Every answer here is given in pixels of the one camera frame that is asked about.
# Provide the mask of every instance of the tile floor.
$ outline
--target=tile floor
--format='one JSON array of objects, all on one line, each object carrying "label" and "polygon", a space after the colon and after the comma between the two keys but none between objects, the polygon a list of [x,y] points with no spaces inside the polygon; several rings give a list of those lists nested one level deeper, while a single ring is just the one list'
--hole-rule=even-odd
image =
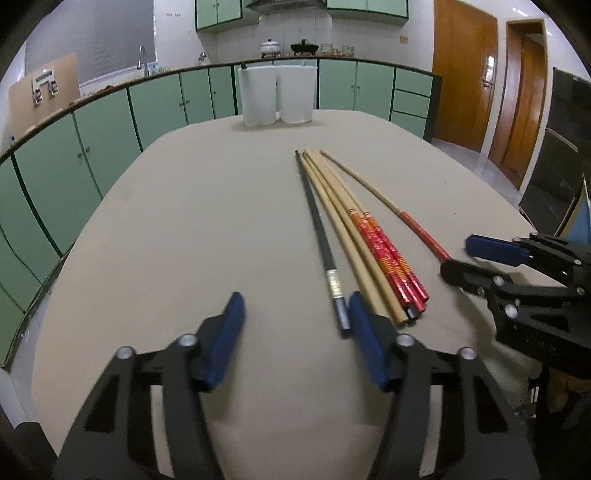
[{"label": "tile floor", "polygon": [[431,144],[484,180],[513,207],[518,207],[521,200],[519,191],[485,155],[437,138]]},{"label": "tile floor", "polygon": [[[505,200],[507,200],[507,202],[517,208],[517,204],[521,200],[518,190],[488,158],[478,152],[442,140],[434,139],[432,144],[464,165],[468,170],[474,173],[474,175],[477,175],[484,180]],[[41,324],[45,316],[47,305],[50,301],[52,288],[53,285],[49,288],[47,295],[40,303],[39,308],[27,327],[27,330],[24,332],[10,371],[16,394],[29,421],[37,421],[38,419],[37,412],[31,399],[33,362],[35,360],[37,338],[39,337]]]}]

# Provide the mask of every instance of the window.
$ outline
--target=window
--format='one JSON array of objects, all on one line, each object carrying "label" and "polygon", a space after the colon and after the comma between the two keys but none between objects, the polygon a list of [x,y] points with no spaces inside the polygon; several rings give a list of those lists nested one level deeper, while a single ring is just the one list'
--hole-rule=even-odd
[{"label": "window", "polygon": [[76,53],[83,83],[137,65],[140,44],[155,61],[153,0],[63,0],[27,39],[25,71]]}]

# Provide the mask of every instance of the upper cabinet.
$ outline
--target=upper cabinet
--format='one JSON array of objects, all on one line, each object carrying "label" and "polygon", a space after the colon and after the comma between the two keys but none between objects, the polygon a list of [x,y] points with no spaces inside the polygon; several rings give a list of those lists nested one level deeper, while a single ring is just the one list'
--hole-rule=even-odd
[{"label": "upper cabinet", "polygon": [[328,0],[329,14],[336,18],[367,20],[392,25],[408,21],[408,0]]},{"label": "upper cabinet", "polygon": [[195,2],[196,30],[207,28],[211,32],[229,30],[231,28],[254,25],[259,16],[246,8],[241,0],[197,0]]}]

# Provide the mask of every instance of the white pot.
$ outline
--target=white pot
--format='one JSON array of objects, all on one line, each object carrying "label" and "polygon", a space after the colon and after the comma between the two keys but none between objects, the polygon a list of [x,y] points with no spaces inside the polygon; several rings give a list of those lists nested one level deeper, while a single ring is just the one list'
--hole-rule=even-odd
[{"label": "white pot", "polygon": [[271,55],[274,53],[280,52],[280,45],[279,42],[271,40],[270,38],[267,41],[261,43],[261,54],[262,55]]}]

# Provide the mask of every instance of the kitchen cabinet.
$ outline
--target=kitchen cabinet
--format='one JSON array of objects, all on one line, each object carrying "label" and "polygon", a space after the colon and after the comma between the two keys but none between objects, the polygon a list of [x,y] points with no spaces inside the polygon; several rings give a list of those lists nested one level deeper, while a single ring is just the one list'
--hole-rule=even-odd
[{"label": "kitchen cabinet", "polygon": [[331,17],[404,25],[408,0],[328,0]]},{"label": "kitchen cabinet", "polygon": [[98,99],[73,115],[86,159],[104,196],[141,153],[127,91]]},{"label": "kitchen cabinet", "polygon": [[0,234],[0,284],[18,307],[26,312],[41,282],[13,253],[6,238]]},{"label": "kitchen cabinet", "polygon": [[162,135],[187,126],[178,74],[133,85],[129,95],[143,150]]},{"label": "kitchen cabinet", "polygon": [[259,23],[259,15],[246,8],[246,0],[197,0],[195,29],[211,32]]},{"label": "kitchen cabinet", "polygon": [[67,252],[100,203],[72,115],[41,130],[14,156],[41,220]]},{"label": "kitchen cabinet", "polygon": [[24,315],[12,300],[0,289],[0,364],[4,367],[8,363],[8,352]]},{"label": "kitchen cabinet", "polygon": [[418,93],[419,95],[431,96],[433,88],[433,77],[424,73],[413,72],[403,68],[396,68],[396,85],[398,90]]},{"label": "kitchen cabinet", "polygon": [[15,254],[45,281],[60,256],[29,208],[10,159],[0,165],[0,226]]},{"label": "kitchen cabinet", "polygon": [[207,69],[181,73],[187,122],[198,124],[213,119],[212,93]]},{"label": "kitchen cabinet", "polygon": [[425,135],[425,127],[427,125],[427,119],[425,118],[407,115],[406,113],[392,112],[390,121],[419,138],[423,138]]},{"label": "kitchen cabinet", "polygon": [[320,60],[320,109],[353,110],[355,103],[355,61]]},{"label": "kitchen cabinet", "polygon": [[232,67],[211,67],[208,70],[214,118],[236,115]]},{"label": "kitchen cabinet", "polygon": [[388,120],[393,86],[394,67],[359,62],[357,65],[355,110]]}]

